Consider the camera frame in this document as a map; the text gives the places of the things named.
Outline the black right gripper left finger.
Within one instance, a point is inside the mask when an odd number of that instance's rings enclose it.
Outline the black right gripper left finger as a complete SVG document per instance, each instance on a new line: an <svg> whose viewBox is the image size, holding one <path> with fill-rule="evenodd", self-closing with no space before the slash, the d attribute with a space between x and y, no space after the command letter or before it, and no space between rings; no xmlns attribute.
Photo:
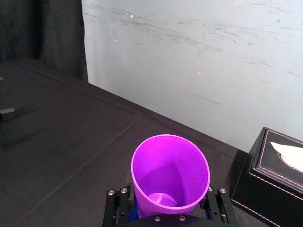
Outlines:
<svg viewBox="0 0 303 227"><path fill-rule="evenodd" d="M117 227L136 219L134 186L127 185L119 190L109 189L103 215L103 227Z"/></svg>

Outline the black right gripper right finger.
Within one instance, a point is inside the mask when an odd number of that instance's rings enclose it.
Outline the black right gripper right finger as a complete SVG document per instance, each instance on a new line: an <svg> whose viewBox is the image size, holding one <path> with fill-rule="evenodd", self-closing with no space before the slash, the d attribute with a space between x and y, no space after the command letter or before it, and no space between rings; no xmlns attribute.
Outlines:
<svg viewBox="0 0 303 227"><path fill-rule="evenodd" d="M205 197L199 203L205 211L203 227L237 227L238 222L233 211L230 197L225 188L215 189L209 186Z"/></svg>

